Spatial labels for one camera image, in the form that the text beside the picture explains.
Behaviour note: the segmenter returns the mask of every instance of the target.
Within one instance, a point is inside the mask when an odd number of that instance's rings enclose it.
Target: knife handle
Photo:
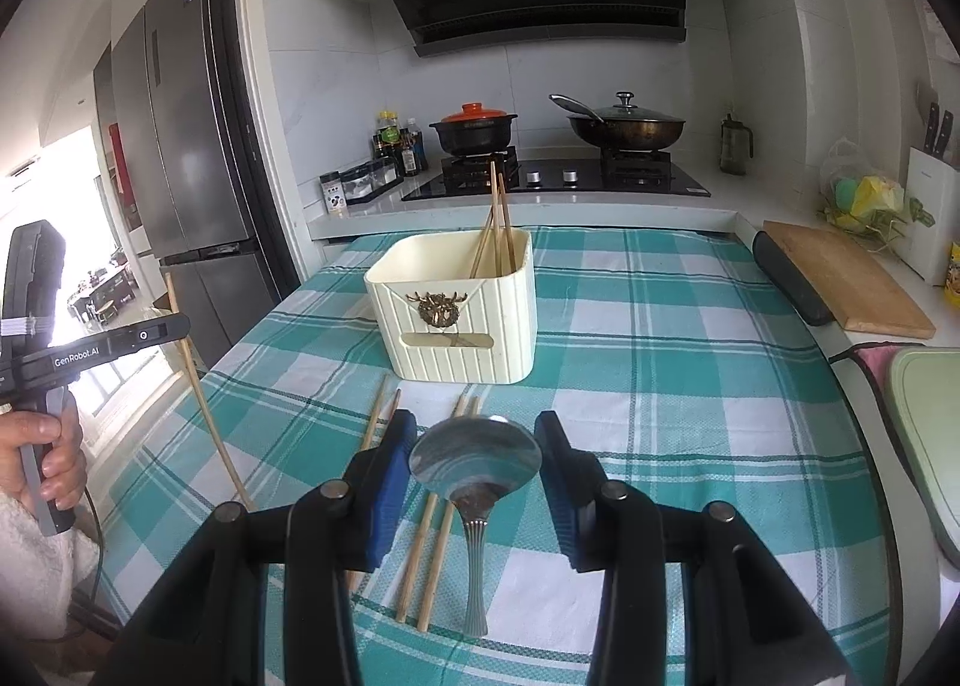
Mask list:
[[[940,126],[940,136],[937,143],[933,146],[933,157],[944,157],[947,152],[947,144],[950,141],[950,134],[953,133],[953,114],[944,112],[944,123]]]
[[[933,155],[933,145],[937,140],[937,128],[940,126],[940,105],[934,101],[930,104],[930,114],[926,119],[926,136],[923,137],[923,152]]]
[[[29,411],[42,412],[59,418],[64,409],[64,398],[66,397],[66,387],[54,388],[45,394],[40,394],[34,401],[23,402],[17,409],[29,409]],[[27,488],[30,490],[30,497],[34,503],[34,514],[37,516],[37,523],[40,524],[40,533],[44,537],[52,537],[73,526],[76,519],[73,510],[61,510],[56,507],[56,502],[40,496],[40,483],[43,483],[43,459],[54,446],[47,445],[23,445],[20,447],[20,463],[23,465],[23,477],[27,478]]]

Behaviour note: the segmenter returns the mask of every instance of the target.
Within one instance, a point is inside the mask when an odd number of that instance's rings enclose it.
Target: green tray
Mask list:
[[[940,547],[960,567],[960,350],[898,352],[886,399]]]

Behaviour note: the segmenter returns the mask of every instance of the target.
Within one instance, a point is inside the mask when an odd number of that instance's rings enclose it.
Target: wooden stick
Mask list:
[[[477,254],[473,257],[473,266],[470,269],[470,279],[472,280],[477,276],[477,270],[480,268],[480,259],[483,257],[483,249],[487,246],[487,237],[490,235],[490,227],[493,222],[493,207],[490,211],[487,212],[487,222],[483,225],[483,230],[480,232],[480,238],[477,239]]]
[[[179,312],[179,309],[176,306],[174,280],[171,277],[170,272],[167,272],[164,278],[167,283],[167,294],[170,297],[170,310],[171,312]],[[197,367],[193,362],[193,354],[190,352],[189,342],[186,341],[186,338],[181,339],[176,342],[176,347],[179,347],[181,355],[184,357],[186,374],[190,379],[190,387],[193,388],[194,396],[197,397],[197,403],[200,405],[200,412],[203,413],[203,420],[206,422],[206,427],[210,432],[210,437],[213,439],[213,444],[217,449],[217,453],[220,454],[220,460],[224,462],[224,467],[227,469],[227,474],[230,475],[230,479],[233,481],[233,487],[236,488],[237,496],[240,497],[240,501],[243,502],[246,509],[256,510],[256,504],[253,504],[253,499],[251,499],[250,494],[247,493],[247,488],[245,485],[243,485],[243,480],[240,480],[240,475],[237,473],[237,468],[233,465],[233,459],[231,459],[230,454],[227,453],[227,446],[224,445],[224,441],[220,437],[220,431],[217,429],[217,425],[213,422],[213,413],[210,411],[210,405],[206,401],[206,397],[203,395],[203,388],[200,387],[200,375],[197,374]]]
[[[467,412],[476,415],[480,411],[480,397],[470,399]],[[433,615],[433,603],[437,598],[437,585],[440,583],[440,571],[443,569],[443,557],[446,555],[446,543],[450,539],[450,526],[453,525],[453,513],[456,507],[453,502],[447,502],[443,509],[443,521],[440,522],[440,531],[437,532],[437,544],[433,547],[433,560],[430,562],[430,571],[427,574],[424,601],[421,603],[421,615],[416,620],[416,630],[426,632],[430,628],[430,616]]]
[[[370,417],[367,419],[367,430],[363,434],[363,441],[360,443],[360,450],[366,451],[373,441],[374,432],[376,432],[376,421],[380,417],[380,411],[383,409],[383,402],[387,396],[387,379],[390,378],[388,372],[383,373],[383,379],[380,381],[380,387],[376,392],[376,399],[373,400],[373,409],[370,411]]]
[[[387,376],[384,375],[383,379],[384,379],[384,382],[386,382]],[[381,394],[383,393],[382,385],[380,386],[380,393]],[[394,413],[397,412],[397,405],[399,404],[400,404],[400,389],[397,388],[397,390],[394,391],[394,398],[390,402],[390,408],[387,410],[387,419],[386,419],[387,425],[390,425],[390,422],[392,421],[392,419],[394,419]],[[366,451],[366,449],[371,445],[371,442],[373,441],[373,435],[376,433],[376,422],[378,420],[378,417],[376,416],[380,414],[379,405],[382,405],[380,395],[377,396],[376,403],[373,405],[373,412],[371,413],[371,420],[373,421],[373,430],[371,430],[369,427],[367,428],[368,432],[370,433],[368,435],[364,435],[363,444],[360,446],[361,451]],[[363,579],[363,576],[364,576],[364,573],[359,573],[359,571],[357,572],[349,571],[347,573],[347,590],[349,591],[349,593],[352,594],[354,591],[357,590],[357,586],[360,585],[360,580]]]
[[[467,406],[467,392],[460,394],[456,406],[453,408],[451,417],[457,417],[464,414],[464,408]],[[407,559],[407,570],[403,576],[403,588],[400,591],[400,601],[397,603],[397,620],[403,624],[407,620],[407,611],[410,609],[410,601],[414,596],[414,584],[416,583],[416,573],[419,571],[419,560],[424,553],[424,543],[426,542],[426,533],[430,531],[430,523],[433,522],[433,513],[437,509],[438,497],[432,491],[427,495],[426,506],[424,507],[424,516],[416,530],[413,547],[410,549],[410,557]]]
[[[497,217],[499,209],[497,208],[496,198],[496,162],[490,161],[490,211],[493,215],[493,262],[496,266],[496,275],[502,277],[503,268],[500,266],[500,222]]]
[[[507,251],[510,253],[510,273],[517,270],[517,256],[514,254],[514,232],[510,227],[510,209],[507,209],[507,187],[503,181],[503,175],[497,175],[500,179],[500,208],[503,210],[503,227],[507,232]]]

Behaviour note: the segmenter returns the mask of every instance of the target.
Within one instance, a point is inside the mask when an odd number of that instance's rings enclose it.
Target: black cable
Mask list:
[[[93,586],[90,588],[90,604],[96,606],[97,601],[97,590],[100,588],[100,578],[104,574],[104,531],[100,526],[100,516],[97,515],[97,507],[93,504],[93,497],[90,496],[90,492],[86,489],[83,489],[83,495],[86,497],[86,503],[90,505],[90,513],[93,515],[93,523],[97,528],[97,545],[100,546],[100,555],[97,556],[97,571],[93,576]],[[53,638],[34,638],[24,640],[24,643],[46,643],[46,644],[55,644],[55,643],[66,643],[70,640],[76,640],[83,632],[88,631],[89,627],[81,621],[77,621],[79,628],[73,630],[72,632],[67,632],[64,636],[53,637]]]

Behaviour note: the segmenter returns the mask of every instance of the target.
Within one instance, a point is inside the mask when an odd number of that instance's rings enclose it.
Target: metal spoon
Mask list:
[[[580,101],[577,101],[575,98],[569,98],[565,95],[551,95],[550,100],[553,101],[561,109],[566,110],[567,112],[573,112],[574,114],[586,114],[590,119],[596,120],[598,123],[605,123],[606,120],[601,117],[599,114],[594,112],[589,106]]]
[[[487,634],[483,546],[491,509],[539,472],[541,450],[523,427],[505,418],[448,418],[426,430],[410,453],[410,472],[453,502],[464,523],[469,564],[464,634]]]

